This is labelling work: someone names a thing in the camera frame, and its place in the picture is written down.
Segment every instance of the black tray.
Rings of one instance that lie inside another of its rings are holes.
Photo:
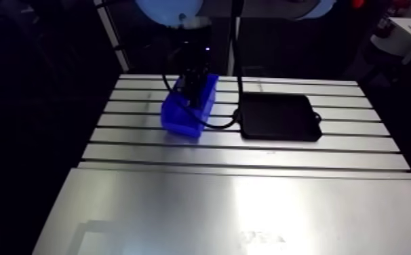
[[[321,117],[303,95],[243,93],[240,132],[259,140],[317,141],[322,132]]]

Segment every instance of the blue plastic container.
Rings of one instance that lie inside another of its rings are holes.
[[[215,102],[216,82],[218,75],[208,75],[207,82],[201,92],[201,107],[199,109],[190,109],[197,118],[207,122],[212,106]],[[192,118],[185,110],[178,106],[177,102],[186,105],[187,100],[180,94],[169,93],[161,105],[161,125],[167,131],[198,138],[201,136],[204,125]]]

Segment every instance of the black cable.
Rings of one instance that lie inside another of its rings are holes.
[[[212,125],[209,123],[204,122],[202,119],[198,118],[193,112],[191,112],[191,110],[183,105],[183,103],[179,102],[177,100],[177,98],[174,99],[174,102],[180,106],[188,115],[190,115],[190,117],[194,118],[194,120],[196,120],[197,122],[199,122],[200,124],[206,126],[207,128],[212,128],[215,130],[223,130],[226,128],[231,127],[232,125],[234,125],[237,120],[239,119],[240,116],[240,106],[241,106],[241,98],[242,98],[242,94],[243,94],[243,84],[242,84],[242,69],[241,69],[241,62],[240,62],[240,54],[239,54],[239,47],[237,44],[237,25],[236,25],[236,19],[237,17],[240,15],[241,11],[243,8],[243,0],[234,0],[233,1],[233,6],[232,6],[232,10],[231,10],[231,25],[230,25],[230,31],[229,31],[229,37],[231,40],[231,46],[233,49],[233,55],[234,55],[234,64],[235,64],[235,72],[236,72],[236,76],[237,76],[237,89],[238,89],[238,96],[239,99],[237,101],[237,109],[234,112],[233,116],[231,117],[231,121],[228,122],[227,124],[224,125]],[[166,65],[169,62],[169,58],[166,58],[164,61],[164,65],[163,68],[161,70],[161,76],[163,77],[163,82],[164,85],[166,86],[166,89],[168,90],[168,92],[170,94],[174,94],[174,93],[178,93],[175,92],[171,86],[168,83],[168,80],[166,79],[166,74],[165,74],[165,70],[166,70]]]

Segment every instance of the metal table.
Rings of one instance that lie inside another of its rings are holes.
[[[173,83],[175,76],[169,77]],[[206,130],[199,140],[161,129],[166,90],[159,75],[122,75],[98,122],[80,168],[120,168],[116,163],[163,167],[362,170],[410,168],[378,114],[353,81],[244,78],[244,90],[306,94],[323,121],[317,142],[247,141],[239,125]],[[209,122],[224,124],[236,109],[234,77],[222,77]]]
[[[122,75],[33,254],[411,254],[411,173],[357,84],[244,81],[308,95],[325,135],[250,142],[236,125],[185,140],[160,128],[159,77]],[[235,102],[221,78],[211,121]]]

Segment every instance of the dark background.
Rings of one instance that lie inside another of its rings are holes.
[[[299,22],[242,18],[245,76],[360,80],[389,0],[339,0]],[[165,29],[133,0],[109,8],[129,73],[160,73]],[[212,71],[226,75],[229,19],[212,19]],[[121,73],[92,1],[0,0],[0,254],[30,254]],[[411,166],[411,64],[396,85],[360,83]]]

